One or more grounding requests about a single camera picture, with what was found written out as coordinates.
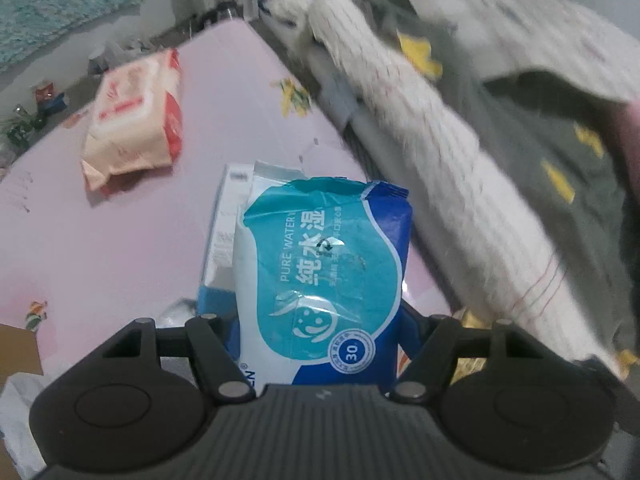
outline pink cloth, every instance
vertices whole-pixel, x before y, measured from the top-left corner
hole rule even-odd
[[[612,120],[625,156],[631,189],[640,203],[640,100],[615,108]]]
[[[79,167],[85,115],[54,129],[0,182],[0,323],[23,327],[31,302],[47,301],[38,330],[46,372],[196,294],[227,162],[366,179],[315,105],[283,117],[274,82],[290,73],[245,22],[197,35],[180,47],[180,64],[184,145],[171,171],[91,203]],[[413,246],[403,291],[424,314],[447,309]]]

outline gray fabric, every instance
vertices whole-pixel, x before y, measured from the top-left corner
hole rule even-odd
[[[360,107],[349,83],[342,77],[322,85],[318,104],[339,132],[344,130],[353,113]]]
[[[576,121],[598,129],[595,104],[547,74],[484,84],[473,76],[451,31],[421,21],[407,0],[353,1],[393,46],[399,46],[397,32],[431,42],[433,59],[444,67],[437,85],[444,102],[475,129],[482,148],[540,216],[601,340],[617,350],[636,350],[632,282],[625,263],[636,275],[638,216],[627,207],[632,201],[609,153],[598,158],[574,131]],[[562,171],[574,188],[571,204],[556,191],[542,160]]]

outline white fabric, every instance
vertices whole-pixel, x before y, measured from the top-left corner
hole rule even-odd
[[[434,87],[370,30],[351,0],[313,0],[308,25],[381,124],[404,146],[428,201],[507,317],[569,360],[618,364],[588,326],[540,220]]]
[[[640,41],[569,0],[409,0],[448,23],[483,80],[544,70],[595,96],[640,97]]]

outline bedding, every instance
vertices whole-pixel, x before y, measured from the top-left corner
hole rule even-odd
[[[544,70],[577,89],[626,102],[640,95],[640,43],[569,0],[409,0],[447,25],[481,80]]]
[[[629,273],[619,245],[640,254],[635,212],[612,156],[593,128],[589,97],[554,76],[526,73],[478,80],[448,29],[420,20],[392,0],[352,0],[378,35],[400,49],[401,34],[429,38],[443,66],[436,87],[443,102],[478,134],[482,148],[516,184],[562,254],[565,273],[599,338],[617,351],[635,349],[637,328]]]
[[[393,137],[385,139],[388,147],[395,148],[393,164],[380,163],[390,150],[372,153],[380,158],[383,172],[391,170],[400,179],[417,176],[426,197],[426,207],[416,210],[418,231],[423,237],[430,232],[426,243],[463,304],[488,310],[494,319],[518,320],[566,358],[594,353],[620,372],[616,351],[635,349],[636,341],[631,283],[621,256],[625,251],[617,247],[624,239],[622,226],[628,224],[620,214],[628,193],[592,130],[594,106],[588,92],[575,91],[559,71],[551,79],[499,77],[492,85],[483,82],[471,58],[452,40],[455,27],[418,19],[407,0],[383,4],[312,0],[308,5],[295,0],[295,4],[302,7],[303,19],[297,18],[300,8],[289,10],[289,19],[303,26],[308,19],[307,35],[312,32],[324,44],[351,87],[364,97],[388,132],[382,136]],[[269,8],[278,14],[277,6]],[[432,55],[444,67],[438,84],[444,103],[398,54],[398,32],[430,36]],[[309,65],[318,64],[318,46],[301,42],[304,37],[299,34],[291,44]],[[614,84],[607,84],[607,91],[619,91],[617,98],[625,99],[624,92],[635,90],[633,85],[615,84],[620,69],[615,64],[609,72]],[[558,95],[575,97],[573,107],[552,113],[546,108],[548,102],[540,99],[546,94],[540,88],[550,81],[564,92]],[[354,111],[352,126],[362,117],[366,113]],[[353,129],[372,150],[370,131],[380,128]],[[498,212],[489,211],[491,207]],[[457,218],[454,212],[467,218]],[[494,229],[504,226],[502,237],[491,239],[492,229],[482,225],[485,221],[495,221]],[[451,242],[448,248],[433,238],[443,226]],[[510,243],[511,248],[498,247]],[[461,258],[451,258],[452,252]],[[627,262],[636,259],[635,250],[626,252]],[[468,265],[457,269],[450,264],[452,259]]]

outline cardboard box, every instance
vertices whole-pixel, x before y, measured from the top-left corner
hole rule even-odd
[[[36,336],[29,330],[0,324],[0,390],[17,372],[42,375]],[[20,480],[4,442],[0,443],[0,479]]]

